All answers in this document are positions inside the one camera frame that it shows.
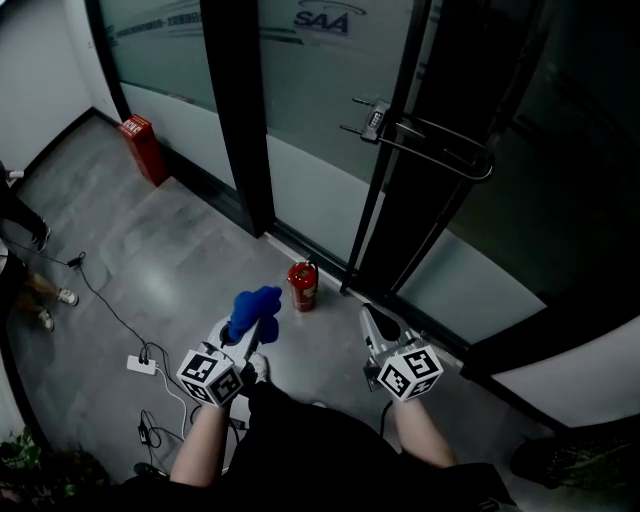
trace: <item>gray tile floor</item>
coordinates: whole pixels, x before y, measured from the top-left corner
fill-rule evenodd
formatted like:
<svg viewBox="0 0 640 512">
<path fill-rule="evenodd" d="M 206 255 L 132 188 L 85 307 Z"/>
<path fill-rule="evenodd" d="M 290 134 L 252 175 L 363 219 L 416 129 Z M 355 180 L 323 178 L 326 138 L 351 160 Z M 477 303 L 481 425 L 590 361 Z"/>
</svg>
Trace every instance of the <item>gray tile floor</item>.
<svg viewBox="0 0 640 512">
<path fill-rule="evenodd" d="M 283 285 L 291 265 L 267 239 L 252 238 L 175 180 L 153 188 L 118 132 L 98 118 L 55 150 L 20 197 L 53 228 L 47 254 L 66 261 L 86 251 L 89 281 L 142 337 L 169 351 L 174 370 L 228 314 L 237 293 Z M 23 243 L 29 238 L 7 222 L 3 232 Z M 18 252 L 33 270 L 81 297 L 76 308 L 51 305 L 51 334 L 14 314 L 9 319 L 11 346 L 36 416 L 55 448 L 82 447 L 114 481 L 123 481 L 136 462 L 149 459 L 137 434 L 141 409 L 178 432 L 182 405 L 166 393 L 161 375 L 126 370 L 127 356 L 138 354 L 140 342 L 76 271 Z M 296 313 L 285 296 L 280 339 L 261 351 L 270 359 L 276 385 L 292 396 L 324 401 L 377 428 L 388 397 L 369 393 L 362 376 L 367 351 L 360 304 L 326 280 L 313 313 Z M 631 509 L 622 491 L 549 491 L 511 475 L 515 448 L 547 431 L 453 368 L 446 370 L 424 400 L 434 421 L 462 462 L 494 463 L 523 510 Z M 246 403 L 238 400 L 233 414 L 245 419 Z M 391 418 L 387 432 L 395 443 Z M 230 436 L 228 458 L 234 445 Z M 170 468 L 177 448 L 163 438 L 156 450 L 159 464 Z"/>
</svg>

